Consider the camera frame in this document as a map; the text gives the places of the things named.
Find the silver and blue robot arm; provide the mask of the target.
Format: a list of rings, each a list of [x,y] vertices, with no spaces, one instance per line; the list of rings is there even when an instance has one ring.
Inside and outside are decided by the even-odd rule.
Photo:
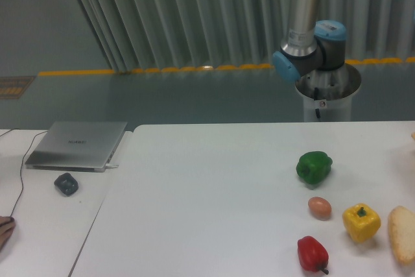
[[[272,56],[279,75],[296,82],[314,70],[331,71],[344,65],[346,28],[317,20],[320,0],[290,0],[287,31]]]

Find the person's hand on mouse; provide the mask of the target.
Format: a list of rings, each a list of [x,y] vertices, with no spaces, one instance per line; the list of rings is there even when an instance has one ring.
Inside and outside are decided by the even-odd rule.
[[[9,240],[15,227],[16,222],[13,217],[0,217],[0,249],[2,249],[5,243]]]

